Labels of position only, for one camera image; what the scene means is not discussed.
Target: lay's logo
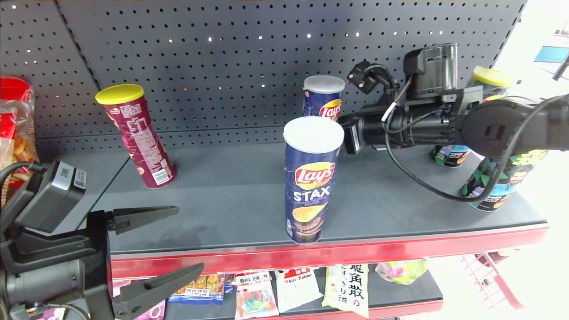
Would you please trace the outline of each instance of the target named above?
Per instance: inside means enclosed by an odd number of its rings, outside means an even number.
[[[340,116],[341,106],[342,106],[342,100],[340,99],[332,100],[327,104],[323,105],[322,108],[320,108],[320,116],[336,121]]]
[[[334,163],[308,163],[296,169],[294,178],[296,184],[304,190],[312,190],[326,184],[334,175]]]

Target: store shelf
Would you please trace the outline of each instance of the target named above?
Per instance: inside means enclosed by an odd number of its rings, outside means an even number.
[[[127,159],[129,159],[129,156],[122,151],[45,155],[42,157],[42,162],[48,163],[61,160],[87,172],[85,195],[55,229],[55,234],[73,231],[81,224],[87,212],[91,211]]]
[[[411,285],[405,286],[383,280],[373,271],[374,268],[375,265],[369,266],[368,294],[370,319],[385,319],[400,315],[416,314],[417,312],[438,311],[442,307],[443,295],[429,272]],[[318,279],[320,292],[324,293],[326,269],[320,268],[315,271],[315,274]],[[275,281],[273,281],[273,292],[276,297],[277,287]],[[362,319],[362,317],[355,313],[338,311],[330,307],[322,307],[321,303],[322,298],[285,312],[281,314],[278,319]],[[235,292],[226,294],[224,303],[221,306],[188,306],[170,303],[166,307],[166,320],[233,319],[235,317],[235,308]]]
[[[427,147],[397,150],[410,170],[456,192],[478,160],[459,169],[427,157]],[[492,251],[541,241],[545,218],[514,194],[487,214],[424,190],[386,153],[342,154],[322,240],[305,247],[285,234],[280,143],[173,149],[178,177],[147,189],[128,162],[95,209],[174,205],[180,213],[111,236],[114,277],[144,277],[205,262],[205,273],[287,269]]]

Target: blue chip can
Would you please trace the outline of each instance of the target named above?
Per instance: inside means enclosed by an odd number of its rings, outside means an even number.
[[[470,154],[470,148],[467,146],[434,146],[429,153],[431,159],[441,166],[449,168],[458,168]]]
[[[322,236],[344,131],[322,117],[301,117],[284,127],[286,233],[298,244]]]
[[[333,76],[311,76],[304,80],[303,116],[338,120],[342,107],[342,91],[346,82]]]

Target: wire basket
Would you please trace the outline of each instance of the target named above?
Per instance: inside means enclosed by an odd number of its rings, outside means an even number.
[[[516,310],[524,305],[519,302],[508,287],[500,271],[490,255],[478,253],[463,256],[461,266],[469,273],[469,279],[479,287],[478,294],[483,299],[483,305],[488,312],[496,316],[513,316]]]

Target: red shelf edge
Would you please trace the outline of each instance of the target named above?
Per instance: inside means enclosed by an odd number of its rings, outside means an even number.
[[[204,274],[303,266],[400,261],[454,256],[536,244],[547,223],[477,232],[408,236],[358,241],[327,241],[305,247],[267,245],[111,257],[113,278],[153,277],[203,262]]]

